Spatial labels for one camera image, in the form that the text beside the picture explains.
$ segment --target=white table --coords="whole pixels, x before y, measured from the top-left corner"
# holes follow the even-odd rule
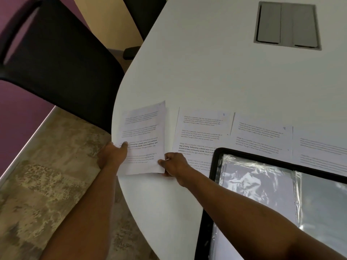
[[[322,51],[253,43],[259,1],[317,5]],[[166,100],[165,149],[179,107],[228,109],[293,125],[347,114],[347,0],[169,0],[119,88],[120,114]],[[175,180],[119,177],[130,211],[161,260],[192,260],[202,208]]]

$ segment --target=yellow wall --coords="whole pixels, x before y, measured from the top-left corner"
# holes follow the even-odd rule
[[[142,38],[123,0],[75,0],[92,33],[110,49],[140,46]]]

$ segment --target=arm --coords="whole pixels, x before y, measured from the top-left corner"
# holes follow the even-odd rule
[[[245,259],[344,259],[276,211],[223,188],[190,167],[180,153],[158,163],[186,187]]]
[[[110,221],[119,165],[128,144],[116,148],[111,142],[98,154],[101,168],[84,196],[48,241],[40,260],[104,260],[110,246]]]

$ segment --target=mottled floor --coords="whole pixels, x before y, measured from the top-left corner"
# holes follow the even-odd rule
[[[111,136],[55,108],[0,189],[0,260],[36,260],[99,172],[98,150]],[[158,259],[122,191],[115,193],[108,260]]]

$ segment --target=black chair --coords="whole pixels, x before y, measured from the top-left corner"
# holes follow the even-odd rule
[[[128,8],[132,19],[135,22],[143,40],[146,39],[161,10],[166,4],[166,0],[123,0]],[[127,48],[124,50],[125,60],[134,59],[140,46]]]
[[[17,32],[36,8],[23,39],[4,63]],[[29,0],[0,35],[0,80],[109,133],[123,76],[115,57],[59,0]]]

